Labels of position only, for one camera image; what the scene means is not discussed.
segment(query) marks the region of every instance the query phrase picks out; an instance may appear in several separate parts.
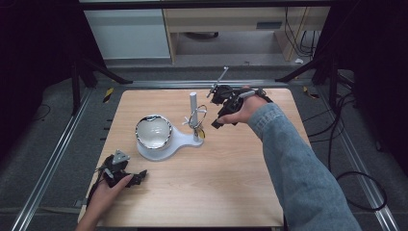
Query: wooden table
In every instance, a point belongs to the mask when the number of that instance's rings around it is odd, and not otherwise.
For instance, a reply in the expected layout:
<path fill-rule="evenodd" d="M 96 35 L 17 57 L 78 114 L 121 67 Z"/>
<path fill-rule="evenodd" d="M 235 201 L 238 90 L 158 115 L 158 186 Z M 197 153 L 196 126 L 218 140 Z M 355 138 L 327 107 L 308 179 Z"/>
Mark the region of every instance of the wooden table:
<path fill-rule="evenodd" d="M 190 93 L 208 108 L 206 138 L 198 147 L 185 147 L 163 162 L 150 162 L 137 150 L 135 127 L 151 114 L 167 117 L 183 133 L 190 116 Z M 292 94 L 266 90 L 308 141 Z M 208 90 L 128 90 L 122 95 L 99 162 L 117 149 L 130 155 L 125 169 L 148 175 L 139 186 L 125 189 L 98 225 L 134 227 L 273 227 L 283 225 L 282 208 L 271 184 L 262 144 L 239 123 L 211 126 L 221 106 L 210 103 Z"/>

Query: black tripod leg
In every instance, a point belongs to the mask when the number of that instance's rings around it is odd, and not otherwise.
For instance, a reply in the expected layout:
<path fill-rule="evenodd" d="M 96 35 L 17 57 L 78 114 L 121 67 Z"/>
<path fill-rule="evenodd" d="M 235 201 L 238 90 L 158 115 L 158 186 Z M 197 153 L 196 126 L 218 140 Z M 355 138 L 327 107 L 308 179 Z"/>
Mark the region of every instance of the black tripod leg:
<path fill-rule="evenodd" d="M 72 77 L 72 97 L 73 97 L 72 115 L 75 115 L 78 112 L 79 107 L 81 106 L 79 75 L 77 72 L 77 66 L 75 62 L 71 66 L 71 77 Z"/>
<path fill-rule="evenodd" d="M 102 74 L 108 76 L 109 78 L 117 81 L 119 84 L 132 84 L 133 83 L 133 81 L 125 80 L 125 79 L 115 75 L 114 73 L 112 73 L 108 69 L 106 69 L 106 68 L 104 68 L 102 66 L 99 66 L 98 64 L 94 63 L 93 61 L 91 61 L 89 59 L 83 58 L 82 61 L 84 62 L 85 65 L 87 65 L 87 66 L 101 72 Z"/>

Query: black cable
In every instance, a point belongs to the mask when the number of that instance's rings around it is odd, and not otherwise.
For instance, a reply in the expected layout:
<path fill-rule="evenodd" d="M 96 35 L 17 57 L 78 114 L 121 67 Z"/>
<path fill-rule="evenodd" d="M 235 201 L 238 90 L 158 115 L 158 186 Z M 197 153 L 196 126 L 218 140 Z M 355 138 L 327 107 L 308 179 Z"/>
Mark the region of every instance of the black cable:
<path fill-rule="evenodd" d="M 292 33 L 292 37 L 293 37 L 293 39 L 294 39 L 294 43 L 292 42 L 291 38 L 288 36 L 287 27 L 289 27 L 289 30 L 290 30 L 291 33 Z M 296 44 L 296 38 L 294 37 L 294 34 L 293 34 L 293 31 L 292 31 L 291 25 L 289 24 L 289 21 L 288 21 L 288 7 L 285 7 L 285 30 L 284 30 L 284 31 L 285 31 L 286 38 L 287 38 L 288 41 L 291 43 L 292 48 L 293 48 L 294 52 L 296 53 L 296 55 L 297 55 L 298 57 L 310 57 L 310 55 L 303 54 L 303 53 L 302 53 L 302 55 L 299 55 L 299 53 L 297 52 L 297 50 L 300 51 L 300 49 L 299 49 L 299 47 L 298 47 L 297 44 Z"/>
<path fill-rule="evenodd" d="M 362 175 L 364 177 L 369 178 L 371 181 L 373 181 L 375 183 L 375 185 L 378 187 L 378 189 L 380 189 L 381 194 L 383 196 L 383 203 L 380 206 L 378 206 L 377 208 L 365 207 L 365 206 L 359 205 L 356 202 L 353 202 L 350 199 L 346 198 L 348 203 L 350 203 L 350 204 L 354 205 L 355 207 L 360 208 L 362 210 L 367 210 L 367 211 L 371 211 L 371 212 L 380 211 L 387 205 L 388 196 L 387 196 L 386 191 L 384 190 L 382 185 L 377 180 L 375 180 L 372 176 L 369 176 L 369 175 L 367 175 L 367 174 L 365 174 L 364 172 L 361 172 L 361 171 L 347 171 L 347 172 L 342 173 L 338 177 L 336 177 L 336 180 L 339 181 L 340 179 L 342 179 L 343 177 L 345 177 L 347 175 Z"/>
<path fill-rule="evenodd" d="M 333 144 L 334 131 L 336 130 L 337 124 L 339 123 L 339 120 L 340 120 L 340 118 L 341 118 L 341 112 L 342 112 L 342 108 L 343 108 L 343 106 L 344 106 L 344 101 L 345 101 L 345 99 L 346 99 L 347 97 L 349 97 L 351 94 L 352 94 L 352 93 L 349 93 L 349 94 L 347 94 L 346 96 L 344 96 L 343 98 L 341 98 L 341 99 L 339 100 L 339 103 L 336 105 L 336 106 L 337 106 L 336 109 L 335 109 L 335 110 L 336 110 L 336 117 L 335 117 L 335 121 L 334 121 L 334 126 L 333 126 L 333 128 L 332 128 L 331 133 L 330 133 L 329 150 L 328 150 L 328 158 L 327 158 L 327 164 L 328 164 L 328 167 L 327 167 L 327 168 L 329 169 L 330 172 L 332 172 L 332 169 L 331 169 L 331 154 L 332 154 L 332 153 L 331 153 L 331 149 L 332 149 L 332 144 Z M 346 171 L 346 172 L 342 173 L 341 175 L 339 175 L 338 177 L 336 177 L 336 180 L 339 181 L 339 179 L 341 179 L 342 177 L 345 177 L 345 176 L 351 175 L 351 174 L 354 174 L 354 175 L 356 175 L 356 174 L 357 174 L 357 175 L 363 175 L 363 176 L 365 176 L 365 177 L 368 177 L 368 178 L 369 178 L 371 181 L 373 181 L 373 182 L 377 185 L 377 187 L 380 189 L 381 194 L 382 194 L 384 200 L 383 200 L 383 203 L 382 203 L 380 206 L 378 206 L 377 208 L 369 208 L 369 207 L 365 207 L 365 206 L 359 205 L 359 204 L 357 204 L 357 203 L 351 201 L 350 199 L 348 199 L 348 198 L 346 197 L 345 199 L 347 200 L 348 203 L 350 203 L 351 205 L 356 206 L 357 208 L 360 208 L 360 209 L 366 210 L 366 211 L 370 211 L 370 212 L 379 211 L 379 210 L 383 209 L 383 208 L 387 205 L 388 198 L 387 198 L 387 193 L 386 193 L 386 191 L 384 190 L 384 188 L 381 186 L 381 184 L 380 184 L 377 180 L 375 180 L 373 177 L 371 177 L 371 176 L 365 174 L 364 172 L 360 172 L 360 171 Z"/>
<path fill-rule="evenodd" d="M 342 124 L 343 124 L 343 126 L 342 126 L 342 130 L 336 135 L 336 136 L 334 136 L 332 139 L 335 139 L 335 138 L 337 138 L 339 135 L 341 135 L 342 134 L 342 132 L 344 131 L 344 122 L 343 122 L 343 119 L 342 118 L 340 118 L 341 120 L 342 120 Z M 314 143 L 314 142 L 323 142 L 323 141 L 330 141 L 330 138 L 329 139 L 325 139 L 325 140 L 317 140 L 317 141 L 309 141 L 309 143 Z"/>
<path fill-rule="evenodd" d="M 50 112 L 51 112 L 51 107 L 50 107 L 50 106 L 48 106 L 48 105 L 46 105 L 46 104 L 41 104 L 40 106 L 48 108 L 48 111 L 45 113 L 45 115 L 42 115 L 42 116 L 40 116 L 40 117 L 38 117 L 38 118 L 34 118 L 33 121 L 41 120 L 41 119 L 47 117 L 48 114 L 50 114 Z"/>

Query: black wire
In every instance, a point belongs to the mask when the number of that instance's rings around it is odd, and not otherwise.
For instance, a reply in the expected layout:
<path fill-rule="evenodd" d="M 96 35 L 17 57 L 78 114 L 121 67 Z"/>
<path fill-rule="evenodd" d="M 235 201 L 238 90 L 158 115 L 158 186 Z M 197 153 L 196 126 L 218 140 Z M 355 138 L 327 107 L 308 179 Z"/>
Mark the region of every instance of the black wire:
<path fill-rule="evenodd" d="M 294 43 L 292 42 L 291 38 L 289 38 L 289 36 L 288 36 L 287 27 L 289 27 L 289 30 L 290 30 L 291 33 L 292 33 L 292 36 L 293 36 L 293 39 L 294 39 Z M 292 31 L 291 25 L 289 24 L 289 21 L 288 21 L 288 7 L 285 7 L 285 35 L 286 35 L 286 38 L 288 39 L 288 41 L 291 43 L 292 48 L 293 48 L 294 52 L 296 52 L 296 55 L 297 55 L 298 57 L 310 57 L 310 55 L 303 54 L 303 53 L 301 53 L 302 55 L 299 55 L 299 53 L 297 52 L 297 50 L 300 51 L 300 49 L 299 49 L 299 47 L 298 47 L 297 44 L 296 44 L 296 38 L 294 37 L 294 34 L 293 34 L 293 31 Z"/>
<path fill-rule="evenodd" d="M 361 171 L 346 171 L 346 172 L 342 173 L 341 175 L 339 175 L 338 177 L 336 177 L 336 180 L 339 181 L 341 178 L 343 178 L 343 177 L 345 177 L 347 175 L 362 175 L 362 176 L 365 176 L 365 177 L 369 178 L 371 181 L 373 181 L 375 183 L 375 185 L 378 187 L 378 189 L 380 189 L 381 194 L 383 196 L 383 203 L 380 206 L 378 206 L 377 208 L 365 207 L 365 206 L 359 205 L 356 202 L 353 202 L 350 199 L 346 198 L 348 203 L 350 203 L 350 204 L 354 205 L 355 207 L 360 208 L 362 210 L 367 210 L 367 211 L 371 211 L 371 212 L 380 211 L 387 205 L 387 202 L 388 202 L 387 192 L 382 187 L 382 185 L 377 180 L 375 180 L 372 176 L 369 176 L 369 175 L 367 175 L 367 174 L 365 174 L 364 172 L 361 172 Z"/>
<path fill-rule="evenodd" d="M 45 115 L 42 115 L 42 116 L 40 116 L 40 117 L 38 117 L 38 118 L 34 118 L 33 121 L 41 120 L 41 119 L 47 117 L 48 114 L 50 114 L 50 112 L 51 112 L 51 107 L 50 107 L 50 106 L 48 106 L 48 105 L 46 105 L 46 104 L 41 104 L 40 106 L 48 108 L 48 111 L 45 113 Z"/>
<path fill-rule="evenodd" d="M 328 169 L 329 169 L 330 172 L 332 172 L 332 169 L 331 169 L 331 154 L 332 154 L 332 152 L 331 152 L 331 150 L 332 150 L 332 144 L 333 144 L 334 131 L 336 130 L 337 124 L 339 123 L 339 120 L 340 120 L 340 118 L 341 118 L 341 113 L 342 113 L 342 108 L 343 108 L 343 106 L 344 106 L 344 101 L 345 101 L 345 99 L 346 99 L 347 97 L 349 97 L 351 94 L 352 94 L 352 93 L 349 93 L 349 94 L 347 94 L 346 96 L 344 96 L 343 98 L 341 98 L 341 99 L 339 100 L 339 103 L 336 105 L 336 106 L 337 106 L 337 108 L 336 108 L 336 117 L 335 117 L 334 126 L 333 126 L 333 128 L 332 128 L 331 133 L 330 133 L 329 150 L 328 150 L 328 158 L 327 158 Z M 377 207 L 377 208 L 369 208 L 369 207 L 365 207 L 365 206 L 359 205 L 359 204 L 357 204 L 357 203 L 351 201 L 350 199 L 348 199 L 348 198 L 346 197 L 345 199 L 347 200 L 348 203 L 350 203 L 351 205 L 356 206 L 357 208 L 360 208 L 360 209 L 366 210 L 366 211 L 370 211 L 370 212 L 379 211 L 379 210 L 383 209 L 383 208 L 387 205 L 388 198 L 387 198 L 387 193 L 386 193 L 386 191 L 384 190 L 384 188 L 381 186 L 381 184 L 380 184 L 377 180 L 375 180 L 373 177 L 371 177 L 371 176 L 365 174 L 364 172 L 361 172 L 361 171 L 346 171 L 346 172 L 342 173 L 341 175 L 339 175 L 339 176 L 336 178 L 336 180 L 339 181 L 339 179 L 341 179 L 342 177 L 345 177 L 345 176 L 350 175 L 350 174 L 363 175 L 363 176 L 365 176 L 365 177 L 368 177 L 371 181 L 373 181 L 373 182 L 377 185 L 377 187 L 380 189 L 380 191 L 381 191 L 381 193 L 382 193 L 383 203 L 382 203 L 379 207 Z"/>
<path fill-rule="evenodd" d="M 342 130 L 336 135 L 336 136 L 334 136 L 332 139 L 335 139 L 335 138 L 337 138 L 339 135 L 341 135 L 342 134 L 342 132 L 344 131 L 344 128 L 345 128 L 345 125 L 344 125 L 344 121 L 343 121 L 343 119 L 342 118 L 340 118 L 341 120 L 342 120 L 342 124 L 343 124 L 343 126 L 342 126 Z M 313 142 L 323 142 L 323 141 L 330 141 L 330 138 L 329 139 L 326 139 L 326 140 L 317 140 L 317 141 L 310 141 L 310 143 L 313 143 Z"/>
<path fill-rule="evenodd" d="M 351 103 L 351 102 L 354 102 L 354 101 L 355 101 L 355 99 L 350 100 L 350 101 L 344 103 L 342 106 L 339 106 L 339 105 L 338 105 L 337 108 L 344 107 L 345 105 L 347 105 L 347 104 L 349 104 L 349 103 Z M 323 115 L 323 114 L 325 114 L 325 113 L 327 113 L 327 112 L 330 112 L 330 111 L 332 111 L 332 109 L 326 110 L 326 111 L 324 111 L 324 112 L 322 112 L 322 113 L 319 113 L 319 114 L 314 115 L 314 116 L 312 116 L 312 117 L 306 118 L 306 119 L 303 120 L 303 122 L 304 122 L 304 121 L 307 121 L 307 120 L 309 120 L 309 119 L 311 119 L 311 118 L 315 118 L 315 117 L 317 117 L 317 116 L 321 116 L 321 115 Z M 317 133 L 312 134 L 312 135 L 308 135 L 307 137 L 308 137 L 308 138 L 311 138 L 311 137 L 315 137 L 315 136 L 321 135 L 321 134 L 323 134 L 323 133 L 329 131 L 330 128 L 332 128 L 332 127 L 335 125 L 335 123 L 336 123 L 336 120 L 334 120 L 327 128 L 323 129 L 322 131 L 317 132 Z"/>

